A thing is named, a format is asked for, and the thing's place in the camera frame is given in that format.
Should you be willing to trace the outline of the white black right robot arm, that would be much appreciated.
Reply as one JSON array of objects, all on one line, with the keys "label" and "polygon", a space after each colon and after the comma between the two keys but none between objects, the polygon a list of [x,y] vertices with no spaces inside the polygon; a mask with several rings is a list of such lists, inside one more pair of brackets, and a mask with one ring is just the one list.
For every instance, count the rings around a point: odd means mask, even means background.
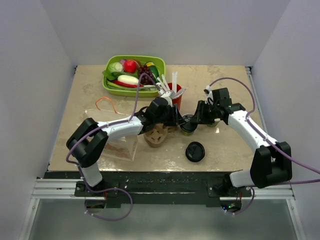
[{"label": "white black right robot arm", "polygon": [[247,143],[253,152],[249,169],[229,174],[223,183],[223,192],[235,196],[241,187],[255,186],[260,189],[281,184],[292,179],[291,147],[268,136],[250,117],[240,103],[233,103],[228,89],[213,90],[207,86],[204,90],[206,100],[198,101],[196,111],[190,119],[190,125],[213,125],[221,120],[233,128]]}]

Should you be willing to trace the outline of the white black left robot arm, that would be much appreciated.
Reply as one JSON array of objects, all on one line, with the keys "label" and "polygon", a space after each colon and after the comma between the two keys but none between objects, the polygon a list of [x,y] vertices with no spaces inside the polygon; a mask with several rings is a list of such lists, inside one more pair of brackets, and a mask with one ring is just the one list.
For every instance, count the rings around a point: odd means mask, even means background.
[{"label": "white black left robot arm", "polygon": [[98,160],[107,142],[145,134],[157,124],[176,127],[185,123],[178,105],[163,97],[156,97],[148,106],[122,119],[98,122],[90,117],[67,140],[69,152],[66,161],[76,165],[86,182],[86,191],[92,196],[99,196],[104,184]]}]

